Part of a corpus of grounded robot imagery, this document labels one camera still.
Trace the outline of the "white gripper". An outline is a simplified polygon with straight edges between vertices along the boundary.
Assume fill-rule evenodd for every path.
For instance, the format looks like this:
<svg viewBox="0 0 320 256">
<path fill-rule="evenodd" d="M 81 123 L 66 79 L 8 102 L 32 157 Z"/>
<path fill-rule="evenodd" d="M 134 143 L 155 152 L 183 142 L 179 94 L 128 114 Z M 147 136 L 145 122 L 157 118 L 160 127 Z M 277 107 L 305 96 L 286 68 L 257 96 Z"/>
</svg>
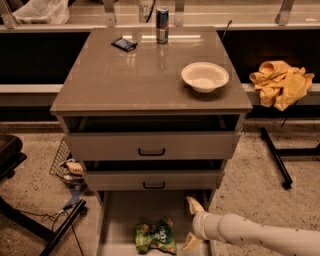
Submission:
<svg viewBox="0 0 320 256">
<path fill-rule="evenodd" d="M 193 217 L 192 227 L 193 232 L 189 232 L 185 244 L 182 247 L 183 251 L 189 251 L 199 246 L 201 240 L 208 240 L 208 236 L 205 232 L 205 222 L 209 214 L 204 210 L 203 206 L 193 197 L 187 196 L 187 202 L 189 204 L 189 210 Z"/>
</svg>

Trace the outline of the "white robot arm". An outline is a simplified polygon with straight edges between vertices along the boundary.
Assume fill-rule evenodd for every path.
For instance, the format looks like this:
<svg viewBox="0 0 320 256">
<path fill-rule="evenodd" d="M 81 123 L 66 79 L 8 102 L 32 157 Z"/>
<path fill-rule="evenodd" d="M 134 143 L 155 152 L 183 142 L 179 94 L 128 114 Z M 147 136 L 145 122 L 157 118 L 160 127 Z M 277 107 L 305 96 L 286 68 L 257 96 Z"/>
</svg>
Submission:
<svg viewBox="0 0 320 256">
<path fill-rule="evenodd" d="M 202 241 L 219 241 L 232 245 L 258 245 L 283 256 L 320 256 L 320 232 L 257 224 L 237 215 L 207 212 L 193 197 L 187 196 L 193 216 L 184 251 Z"/>
</svg>

